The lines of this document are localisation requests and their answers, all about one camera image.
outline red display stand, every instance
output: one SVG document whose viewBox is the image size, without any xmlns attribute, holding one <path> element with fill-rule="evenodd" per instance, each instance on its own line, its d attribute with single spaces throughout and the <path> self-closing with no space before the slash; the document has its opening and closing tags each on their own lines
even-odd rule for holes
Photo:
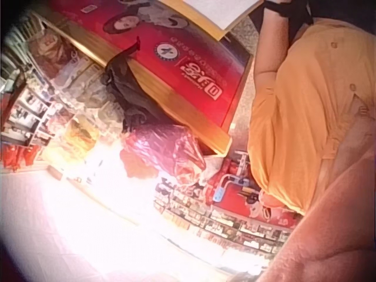
<svg viewBox="0 0 376 282">
<path fill-rule="evenodd" d="M 120 49 L 139 36 L 142 45 L 135 59 L 212 122 L 223 125 L 245 63 L 222 43 L 158 3 L 53 0 L 50 5 Z M 122 29 L 123 21 L 131 28 Z"/>
<path fill-rule="evenodd" d="M 294 213 L 286 209 L 269 209 L 267 211 L 260 202 L 247 204 L 245 198 L 238 194 L 241 186 L 230 183 L 226 186 L 224 196 L 219 203 L 214 203 L 215 207 L 238 214 L 241 217 L 257 220 L 260 223 L 267 223 L 273 226 L 293 229 L 298 223 Z"/>
</svg>

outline storefront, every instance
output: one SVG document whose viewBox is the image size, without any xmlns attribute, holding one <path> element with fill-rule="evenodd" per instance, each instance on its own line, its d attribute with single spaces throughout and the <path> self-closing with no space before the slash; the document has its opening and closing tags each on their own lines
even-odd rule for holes
<svg viewBox="0 0 376 282">
<path fill-rule="evenodd" d="M 259 202 L 244 152 L 225 157 L 249 67 L 162 4 L 34 7 L 2 48 L 2 165 L 49 166 L 195 260 L 259 275 L 298 218 Z"/>
</svg>

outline logo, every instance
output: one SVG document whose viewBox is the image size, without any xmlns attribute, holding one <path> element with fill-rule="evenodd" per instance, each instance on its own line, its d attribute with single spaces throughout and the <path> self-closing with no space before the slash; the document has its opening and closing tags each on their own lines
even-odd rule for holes
<svg viewBox="0 0 376 282">
<path fill-rule="evenodd" d="M 155 47 L 155 54 L 164 61 L 173 61 L 179 56 L 179 51 L 169 43 L 159 43 Z"/>
<path fill-rule="evenodd" d="M 190 80 L 199 89 L 204 90 L 213 100 L 217 100 L 221 96 L 223 92 L 222 88 L 213 78 L 207 76 L 198 64 L 188 62 L 180 66 L 180 70 L 186 79 Z"/>
</svg>

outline black bag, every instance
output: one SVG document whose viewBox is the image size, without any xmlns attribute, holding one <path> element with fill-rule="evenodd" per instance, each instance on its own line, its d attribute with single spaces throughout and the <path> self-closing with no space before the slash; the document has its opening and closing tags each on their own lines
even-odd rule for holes
<svg viewBox="0 0 376 282">
<path fill-rule="evenodd" d="M 140 50 L 140 39 L 113 57 L 105 67 L 101 83 L 115 96 L 124 110 L 123 131 L 131 132 L 142 124 L 174 124 L 162 108 L 141 88 L 130 70 L 127 58 Z"/>
</svg>

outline paper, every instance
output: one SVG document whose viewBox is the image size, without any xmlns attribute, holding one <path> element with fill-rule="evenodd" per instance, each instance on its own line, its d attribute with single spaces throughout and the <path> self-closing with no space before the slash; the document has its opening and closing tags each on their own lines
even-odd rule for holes
<svg viewBox="0 0 376 282">
<path fill-rule="evenodd" d="M 260 0 L 184 0 L 184 2 L 225 30 Z"/>
</svg>

